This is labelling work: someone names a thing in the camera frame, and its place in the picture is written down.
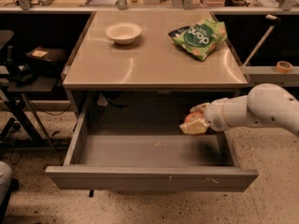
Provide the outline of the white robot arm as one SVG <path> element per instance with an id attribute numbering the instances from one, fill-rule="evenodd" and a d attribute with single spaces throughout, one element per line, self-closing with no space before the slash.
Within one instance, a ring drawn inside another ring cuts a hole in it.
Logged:
<path id="1" fill-rule="evenodd" d="M 194 106 L 179 128 L 185 134 L 204 134 L 236 127 L 280 127 L 299 135 L 299 101 L 276 84 L 255 86 L 247 95 L 222 98 Z"/>

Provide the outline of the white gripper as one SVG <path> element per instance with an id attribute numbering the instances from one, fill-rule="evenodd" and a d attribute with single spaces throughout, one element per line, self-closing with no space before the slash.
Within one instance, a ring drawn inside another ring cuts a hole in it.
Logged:
<path id="1" fill-rule="evenodd" d="M 215 100 L 212 103 L 203 103 L 196 105 L 190 109 L 191 113 L 201 112 L 204 113 L 204 118 L 193 117 L 186 119 L 179 128 L 185 134 L 201 134 L 205 133 L 208 129 L 212 129 L 215 132 L 223 132 L 229 129 L 228 124 L 225 121 L 222 109 L 224 107 L 227 98 Z"/>

